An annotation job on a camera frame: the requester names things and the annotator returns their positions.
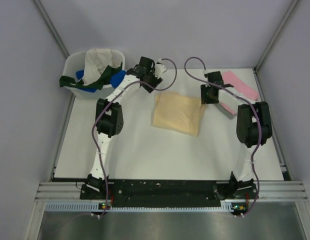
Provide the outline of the folded pink t shirt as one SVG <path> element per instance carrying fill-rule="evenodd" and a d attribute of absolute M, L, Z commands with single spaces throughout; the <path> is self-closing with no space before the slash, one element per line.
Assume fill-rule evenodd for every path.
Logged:
<path fill-rule="evenodd" d="M 232 71 L 226 71 L 222 74 L 223 82 L 227 85 L 230 84 L 233 87 L 230 88 L 232 93 L 236 95 L 247 98 L 252 103 L 259 99 L 259 93 L 253 88 L 246 85 L 242 80 L 240 80 Z M 225 90 L 218 91 L 218 101 L 221 106 L 232 115 L 237 114 L 239 104 L 244 102 L 233 97 Z"/>

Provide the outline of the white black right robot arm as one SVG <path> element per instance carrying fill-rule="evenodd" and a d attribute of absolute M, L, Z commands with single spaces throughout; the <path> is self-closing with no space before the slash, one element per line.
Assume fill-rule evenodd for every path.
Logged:
<path fill-rule="evenodd" d="M 216 197 L 225 200 L 228 197 L 242 198 L 258 195 L 259 185 L 255 169 L 254 156 L 258 148 L 273 135 L 269 105 L 245 96 L 231 83 L 225 83 L 221 72 L 206 72 L 206 84 L 200 86 L 203 105 L 221 104 L 236 115 L 236 136 L 240 148 L 234 169 L 230 173 L 227 186 L 218 185 Z"/>

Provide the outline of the dark green t shirt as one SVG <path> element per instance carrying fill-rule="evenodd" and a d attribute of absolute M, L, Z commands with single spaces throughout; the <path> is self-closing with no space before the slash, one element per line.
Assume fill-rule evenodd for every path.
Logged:
<path fill-rule="evenodd" d="M 62 75 L 59 79 L 59 86 L 70 87 L 75 89 L 86 90 L 101 90 L 104 85 L 109 85 L 111 83 L 111 77 L 118 74 L 122 70 L 123 63 L 119 67 L 107 66 L 102 74 L 100 74 L 93 83 L 84 83 L 84 78 L 76 81 L 73 77 Z"/>

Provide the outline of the right aluminium table edge rail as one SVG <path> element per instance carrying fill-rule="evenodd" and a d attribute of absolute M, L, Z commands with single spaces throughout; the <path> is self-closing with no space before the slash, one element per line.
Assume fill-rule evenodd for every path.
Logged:
<path fill-rule="evenodd" d="M 264 89 L 261 83 L 261 80 L 259 78 L 259 73 L 257 71 L 256 68 L 252 69 L 253 71 L 253 75 L 254 75 L 254 79 L 255 79 L 255 83 L 258 89 L 258 93 L 260 96 L 260 99 L 264 102 L 267 102 L 269 105 L 269 112 L 270 112 L 270 120 L 271 120 L 271 125 L 272 125 L 272 138 L 273 138 L 273 142 L 274 142 L 274 147 L 276 150 L 276 154 L 278 157 L 278 161 L 279 161 L 279 165 L 281 167 L 281 172 L 283 175 L 283 179 L 284 181 L 292 181 L 292 176 L 290 174 L 290 169 L 289 169 L 289 165 L 287 164 L 286 158 L 285 158 L 285 154 L 283 151 L 283 148 L 281 146 L 280 143 L 280 139 L 277 133 L 277 128 L 276 128 L 276 123 L 273 120 L 273 115 L 272 115 L 272 111 L 271 111 L 271 105 L 269 103 L 269 101 L 266 98 L 266 94 L 264 93 Z"/>

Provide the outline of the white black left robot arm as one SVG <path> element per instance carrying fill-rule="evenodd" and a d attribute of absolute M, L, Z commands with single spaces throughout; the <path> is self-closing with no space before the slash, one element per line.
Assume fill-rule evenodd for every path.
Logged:
<path fill-rule="evenodd" d="M 96 146 L 96 155 L 90 173 L 85 182 L 88 189 L 97 198 L 109 193 L 108 154 L 117 135 L 124 127 L 124 103 L 139 88 L 152 93 L 160 90 L 163 74 L 167 71 L 163 60 L 157 62 L 141 57 L 139 64 L 127 70 L 119 85 L 105 98 L 98 99 L 95 110 L 95 122 L 91 135 Z"/>

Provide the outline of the cream yellow t shirt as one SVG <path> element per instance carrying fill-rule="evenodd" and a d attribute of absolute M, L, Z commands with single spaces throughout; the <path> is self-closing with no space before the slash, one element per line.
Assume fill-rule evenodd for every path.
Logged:
<path fill-rule="evenodd" d="M 197 137 L 205 110 L 198 97 L 164 92 L 155 96 L 151 125 Z"/>

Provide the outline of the aluminium corner post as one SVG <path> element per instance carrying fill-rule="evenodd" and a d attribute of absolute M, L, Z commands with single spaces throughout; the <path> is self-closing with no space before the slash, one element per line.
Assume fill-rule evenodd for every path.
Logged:
<path fill-rule="evenodd" d="M 45 6 L 43 5 L 41 0 L 31 0 L 33 3 L 34 7 L 38 11 L 41 19 L 44 21 L 44 24 L 46 25 L 48 32 L 52 36 L 54 42 L 56 43 L 60 53 L 63 55 L 63 57 L 66 59 L 70 54 L 69 51 L 67 50 L 60 34 L 58 33 L 54 23 L 52 22 Z"/>
<path fill-rule="evenodd" d="M 294 14 L 297 11 L 301 2 L 302 2 L 301 0 L 291 0 L 290 1 L 287 10 L 285 11 L 281 21 L 279 22 L 277 28 L 275 29 L 274 34 L 270 38 L 266 48 L 262 52 L 262 54 L 261 54 L 260 58 L 258 59 L 255 67 L 253 68 L 256 73 L 262 69 L 267 58 L 269 57 L 272 50 L 276 46 L 277 42 L 279 41 L 281 35 L 283 34 L 285 28 L 288 26 L 291 18 L 294 16 Z"/>

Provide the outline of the right aluminium corner post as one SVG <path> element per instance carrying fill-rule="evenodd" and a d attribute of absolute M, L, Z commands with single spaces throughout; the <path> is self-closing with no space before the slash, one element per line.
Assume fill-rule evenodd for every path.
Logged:
<path fill-rule="evenodd" d="M 258 59 L 255 67 L 253 68 L 256 73 L 262 69 L 267 58 L 269 57 L 272 50 L 276 46 L 277 42 L 279 41 L 281 35 L 283 34 L 285 28 L 288 26 L 291 18 L 294 16 L 294 14 L 297 11 L 301 2 L 302 2 L 301 0 L 291 0 L 290 1 L 287 10 L 285 11 L 281 21 L 279 22 L 277 28 L 275 29 L 274 34 L 270 38 L 266 48 L 262 52 L 262 54 L 261 54 L 260 58 Z"/>

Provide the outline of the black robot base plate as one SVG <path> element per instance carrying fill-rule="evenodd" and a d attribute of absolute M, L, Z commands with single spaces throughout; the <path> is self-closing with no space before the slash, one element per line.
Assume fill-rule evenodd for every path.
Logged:
<path fill-rule="evenodd" d="M 110 179 L 108 194 L 81 187 L 81 200 L 107 200 L 115 208 L 201 208 L 219 207 L 216 196 L 218 185 L 228 181 L 215 180 L 163 180 L 163 179 Z M 224 200 L 252 200 L 255 197 L 228 197 Z"/>

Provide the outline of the white crumpled t shirt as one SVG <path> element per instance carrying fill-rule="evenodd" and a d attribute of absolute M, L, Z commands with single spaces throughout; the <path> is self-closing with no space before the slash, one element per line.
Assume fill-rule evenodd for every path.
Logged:
<path fill-rule="evenodd" d="M 86 52 L 84 74 L 85 85 L 95 83 L 106 71 L 107 67 L 117 69 L 123 62 L 122 56 L 109 48 L 92 48 Z"/>

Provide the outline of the left aluminium corner post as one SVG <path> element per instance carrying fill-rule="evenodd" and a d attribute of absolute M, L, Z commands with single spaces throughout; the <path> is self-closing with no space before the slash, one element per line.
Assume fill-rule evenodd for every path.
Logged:
<path fill-rule="evenodd" d="M 41 19 L 44 21 L 44 24 L 46 25 L 48 32 L 52 36 L 54 42 L 56 43 L 60 53 L 63 55 L 63 57 L 66 59 L 70 54 L 69 51 L 67 50 L 60 34 L 58 33 L 54 23 L 52 22 L 45 6 L 43 5 L 41 0 L 31 0 L 33 3 L 34 7 L 38 11 Z"/>

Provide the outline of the white laundry basket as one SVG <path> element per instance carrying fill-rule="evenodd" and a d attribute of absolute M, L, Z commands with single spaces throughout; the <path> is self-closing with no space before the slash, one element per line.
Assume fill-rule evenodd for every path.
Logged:
<path fill-rule="evenodd" d="M 122 70 L 124 70 L 126 63 L 124 54 L 116 49 L 111 49 L 111 52 L 112 60 L 114 62 L 118 62 L 119 64 L 122 63 Z M 78 79 L 76 72 L 85 68 L 86 53 L 87 51 L 79 51 L 71 54 L 65 61 L 62 75 L 74 78 L 77 81 Z M 99 98 L 103 99 L 114 91 L 114 88 L 110 84 L 105 85 L 101 90 L 98 89 L 95 92 L 88 92 L 69 86 L 65 86 L 64 88 L 70 90 L 75 97 L 82 100 L 98 100 Z"/>

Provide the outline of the blue t shirt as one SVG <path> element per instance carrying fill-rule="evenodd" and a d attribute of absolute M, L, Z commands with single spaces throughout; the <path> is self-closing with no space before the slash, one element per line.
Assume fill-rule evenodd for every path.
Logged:
<path fill-rule="evenodd" d="M 123 81 L 126 72 L 124 70 L 115 71 L 114 73 L 103 73 L 100 78 L 92 84 L 92 87 L 77 87 L 78 89 L 95 93 L 97 90 L 101 90 L 106 85 L 111 85 L 112 87 L 117 88 L 120 83 Z"/>

